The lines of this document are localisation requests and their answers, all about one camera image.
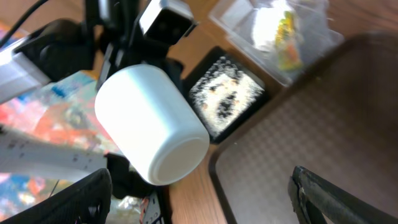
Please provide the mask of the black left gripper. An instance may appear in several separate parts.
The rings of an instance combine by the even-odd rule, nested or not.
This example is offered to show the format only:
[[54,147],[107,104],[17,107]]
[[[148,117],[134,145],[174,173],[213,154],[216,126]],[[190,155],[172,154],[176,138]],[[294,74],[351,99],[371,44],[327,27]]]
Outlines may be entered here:
[[182,90],[183,64],[167,57],[169,48],[161,42],[149,40],[142,34],[138,18],[146,8],[135,0],[86,0],[84,31],[90,34],[94,27],[103,27],[95,44],[104,54],[96,88],[116,72],[139,64],[149,64],[163,70],[174,85]]

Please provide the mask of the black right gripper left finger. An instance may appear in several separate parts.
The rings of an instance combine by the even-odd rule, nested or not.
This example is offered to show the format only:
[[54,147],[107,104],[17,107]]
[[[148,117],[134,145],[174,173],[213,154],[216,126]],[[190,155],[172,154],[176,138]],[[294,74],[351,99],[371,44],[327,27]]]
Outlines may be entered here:
[[102,168],[3,224],[104,224],[110,211],[111,176]]

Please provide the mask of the green snack wrapper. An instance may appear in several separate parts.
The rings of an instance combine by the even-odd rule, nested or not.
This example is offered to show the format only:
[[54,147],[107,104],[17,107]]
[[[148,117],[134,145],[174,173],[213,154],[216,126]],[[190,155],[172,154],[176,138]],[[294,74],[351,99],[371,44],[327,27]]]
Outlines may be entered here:
[[282,71],[292,71],[302,66],[296,34],[294,11],[284,11],[275,35],[278,67]]

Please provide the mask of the small white cup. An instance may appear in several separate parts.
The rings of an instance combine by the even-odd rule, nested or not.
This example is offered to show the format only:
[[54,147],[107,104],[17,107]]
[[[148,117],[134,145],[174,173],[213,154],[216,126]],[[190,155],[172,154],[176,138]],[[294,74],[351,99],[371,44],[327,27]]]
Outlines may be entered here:
[[152,65],[133,65],[108,78],[96,95],[95,115],[152,185],[184,178],[209,149],[204,125],[167,74]]

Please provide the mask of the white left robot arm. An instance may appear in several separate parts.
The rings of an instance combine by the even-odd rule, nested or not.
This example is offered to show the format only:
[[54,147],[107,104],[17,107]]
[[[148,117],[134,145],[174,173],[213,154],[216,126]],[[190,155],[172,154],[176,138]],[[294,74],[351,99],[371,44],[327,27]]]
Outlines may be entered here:
[[[185,4],[150,1],[140,11],[138,1],[87,1],[84,21],[53,21],[6,49],[11,60],[1,73],[26,73],[38,86],[23,90],[18,84],[7,84],[1,88],[1,101],[26,94],[31,100],[63,106],[64,85],[74,73],[92,69],[98,49],[105,61],[96,90],[103,90],[107,81],[131,65],[158,68],[173,87],[180,88],[183,65],[167,58],[167,52],[194,24]],[[72,182],[8,218],[8,223],[104,223],[111,199],[125,196],[147,200],[144,223],[171,221],[163,186],[145,183],[126,156],[84,152],[2,127],[1,168]]]

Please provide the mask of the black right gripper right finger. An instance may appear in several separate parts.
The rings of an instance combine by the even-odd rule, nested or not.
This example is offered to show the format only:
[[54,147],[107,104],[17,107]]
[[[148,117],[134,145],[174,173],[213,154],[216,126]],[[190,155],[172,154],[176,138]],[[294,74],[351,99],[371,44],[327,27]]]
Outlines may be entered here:
[[300,224],[397,223],[397,218],[356,198],[312,171],[296,166],[288,193]]

